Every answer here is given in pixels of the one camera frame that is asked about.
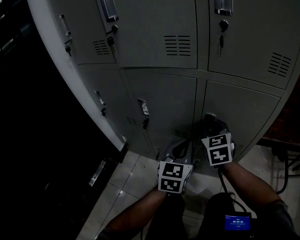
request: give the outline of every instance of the locker vent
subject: locker vent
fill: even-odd
[[[186,139],[188,138],[188,134],[183,130],[174,129],[174,136]]]
[[[164,44],[168,56],[191,56],[189,35],[165,35]]]
[[[128,121],[129,124],[135,125],[135,126],[138,125],[138,124],[137,124],[137,121],[136,121],[134,118],[128,117],[128,116],[126,116],[125,118],[126,118],[126,120]]]
[[[97,55],[108,55],[109,50],[105,40],[99,40],[92,42],[94,50]]]
[[[291,65],[291,59],[273,52],[268,72],[285,78]]]
[[[240,153],[244,149],[244,145],[236,144],[235,145],[235,153]]]

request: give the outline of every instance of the person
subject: person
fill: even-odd
[[[239,197],[256,213],[255,238],[299,239],[287,206],[270,185],[235,162],[222,165],[221,170]],[[130,240],[152,217],[146,240],[186,240],[188,238],[182,220],[184,209],[185,202],[180,194],[167,194],[155,187],[111,220],[97,240]],[[233,201],[228,194],[222,192],[212,196],[206,205],[196,239],[222,239],[225,215],[234,211]]]

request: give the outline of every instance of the digital display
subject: digital display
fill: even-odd
[[[249,216],[225,216],[224,229],[229,231],[247,231],[250,230]]]

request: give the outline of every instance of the person's right arm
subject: person's right arm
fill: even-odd
[[[226,163],[222,172],[239,197],[256,213],[264,206],[281,200],[268,183],[236,162]]]

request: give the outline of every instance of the gray metal locker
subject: gray metal locker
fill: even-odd
[[[128,141],[129,150],[154,158],[119,70],[82,70],[81,73],[100,110],[105,107],[106,118],[114,131]]]
[[[106,31],[118,26],[112,36],[120,67],[197,68],[195,0],[113,0],[118,19],[110,22],[96,1]]]
[[[139,70],[126,72],[143,119],[143,102],[148,109],[147,134],[154,150],[163,153],[171,143],[190,137],[196,79]]]
[[[51,0],[64,41],[78,64],[115,63],[96,0]]]
[[[279,98],[234,85],[207,81],[202,116],[215,113],[227,123],[237,157],[254,139],[274,111]]]
[[[209,1],[208,70],[285,89],[300,48],[300,0],[232,0],[232,16]],[[221,20],[228,29],[220,57]]]

